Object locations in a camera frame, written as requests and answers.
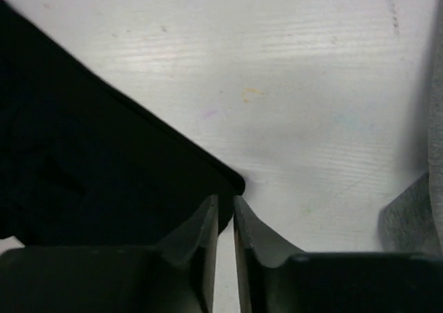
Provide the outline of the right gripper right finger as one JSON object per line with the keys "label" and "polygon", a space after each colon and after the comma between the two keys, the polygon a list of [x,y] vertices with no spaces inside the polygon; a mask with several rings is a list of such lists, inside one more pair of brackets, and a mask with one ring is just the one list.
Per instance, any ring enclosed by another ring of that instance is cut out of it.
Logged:
{"label": "right gripper right finger", "polygon": [[234,200],[242,312],[441,312],[442,259],[303,251]]}

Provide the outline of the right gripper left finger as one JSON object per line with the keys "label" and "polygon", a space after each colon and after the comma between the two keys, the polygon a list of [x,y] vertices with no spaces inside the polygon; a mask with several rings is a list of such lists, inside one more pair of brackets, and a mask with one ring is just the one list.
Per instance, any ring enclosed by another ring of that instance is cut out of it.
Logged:
{"label": "right gripper left finger", "polygon": [[1,255],[2,312],[211,312],[218,201],[153,246],[24,247]]}

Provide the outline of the black underwear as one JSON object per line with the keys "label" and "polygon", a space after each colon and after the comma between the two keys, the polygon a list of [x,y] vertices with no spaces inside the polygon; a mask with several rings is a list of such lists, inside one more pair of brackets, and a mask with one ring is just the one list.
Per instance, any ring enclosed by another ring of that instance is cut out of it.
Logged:
{"label": "black underwear", "polygon": [[155,244],[244,179],[1,3],[1,237]]}

